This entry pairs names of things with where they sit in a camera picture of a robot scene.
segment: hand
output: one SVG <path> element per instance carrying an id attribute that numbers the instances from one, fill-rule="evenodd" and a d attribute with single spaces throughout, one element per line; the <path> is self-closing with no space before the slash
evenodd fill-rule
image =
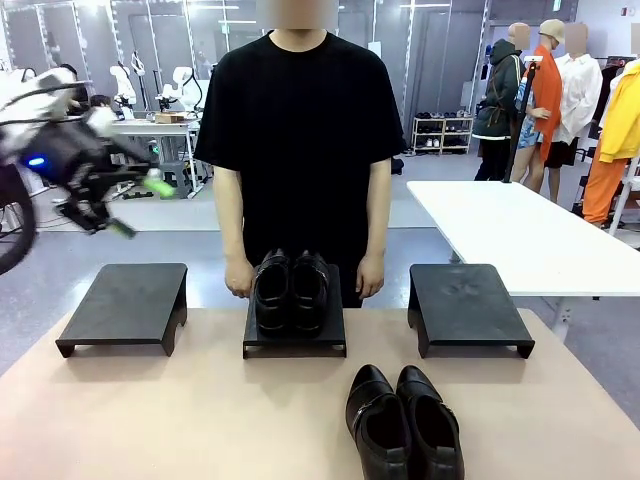
<path id="1" fill-rule="evenodd" d="M 551 117 L 551 112 L 546 108 L 534 108 L 533 110 L 531 110 L 531 116 L 533 118 L 542 118 L 544 120 L 547 120 Z"/>
<path id="2" fill-rule="evenodd" d="M 224 282 L 234 297 L 249 298 L 256 272 L 246 257 L 227 260 Z"/>
<path id="3" fill-rule="evenodd" d="M 358 266 L 356 292 L 360 300 L 373 297 L 384 286 L 384 255 L 365 255 Z"/>

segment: shoe rack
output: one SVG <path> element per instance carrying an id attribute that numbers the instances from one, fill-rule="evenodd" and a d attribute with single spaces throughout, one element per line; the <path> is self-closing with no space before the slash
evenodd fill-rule
<path id="1" fill-rule="evenodd" d="M 430 127 L 430 132 L 420 132 L 420 127 Z M 414 118 L 411 135 L 411 148 L 418 153 L 469 153 L 473 117 L 453 118 Z M 438 142 L 438 146 L 427 143 Z"/>

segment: black shoe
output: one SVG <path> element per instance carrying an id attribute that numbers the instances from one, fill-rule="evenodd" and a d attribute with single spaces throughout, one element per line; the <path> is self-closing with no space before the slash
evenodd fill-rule
<path id="1" fill-rule="evenodd" d="M 407 480 L 411 435 L 399 398 L 380 370 L 365 365 L 347 400 L 347 426 L 365 480 Z"/>
<path id="2" fill-rule="evenodd" d="M 417 367 L 400 373 L 396 394 L 407 415 L 413 444 L 409 468 L 420 480 L 463 480 L 459 426 L 433 384 Z"/>
<path id="3" fill-rule="evenodd" d="M 256 322 L 264 333 L 285 327 L 289 296 L 289 258 L 271 250 L 258 267 L 254 284 Z"/>
<path id="4" fill-rule="evenodd" d="M 291 271 L 291 319 L 306 333 L 319 333 L 324 325 L 329 296 L 329 267 L 318 254 L 305 251 Z"/>

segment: shoe insole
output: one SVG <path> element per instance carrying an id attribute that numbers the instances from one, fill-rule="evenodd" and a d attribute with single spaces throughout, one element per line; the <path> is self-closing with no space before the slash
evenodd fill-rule
<path id="1" fill-rule="evenodd" d="M 416 401 L 416 425 L 420 436 L 432 448 L 455 447 L 451 423 L 442 411 L 443 407 L 429 397 Z"/>
<path id="2" fill-rule="evenodd" d="M 293 275 L 293 289 L 305 300 L 313 300 L 320 293 L 320 275 L 311 265 L 300 265 Z"/>
<path id="3" fill-rule="evenodd" d="M 258 295 L 263 301 L 277 300 L 287 291 L 287 272 L 284 268 L 274 265 L 267 268 L 260 275 Z"/>
<path id="4" fill-rule="evenodd" d="M 407 446 L 407 434 L 400 401 L 389 397 L 383 402 L 367 418 L 369 438 L 386 450 L 404 448 Z"/>

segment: person's left hand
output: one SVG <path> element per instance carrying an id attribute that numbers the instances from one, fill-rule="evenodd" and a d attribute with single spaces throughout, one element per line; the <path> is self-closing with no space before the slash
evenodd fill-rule
<path id="1" fill-rule="evenodd" d="M 356 291 L 360 300 L 373 297 L 384 285 L 384 255 L 365 255 L 358 265 Z"/>

